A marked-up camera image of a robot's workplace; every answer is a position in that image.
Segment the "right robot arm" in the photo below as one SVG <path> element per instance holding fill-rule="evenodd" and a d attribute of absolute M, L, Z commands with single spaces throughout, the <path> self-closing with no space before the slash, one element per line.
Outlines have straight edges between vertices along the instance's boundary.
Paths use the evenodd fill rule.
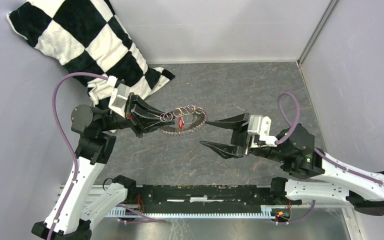
<path fill-rule="evenodd" d="M 366 171 L 334 158 L 315 147 L 314 135 L 301 124 L 271 135 L 271 123 L 267 116 L 248 113 L 212 121 L 212 126 L 232 130 L 230 144 L 202 145 L 223 159 L 253 155 L 280 163 L 289 178 L 272 179 L 268 196 L 275 204 L 342 202 L 359 213 L 384 216 L 384 171 Z"/>

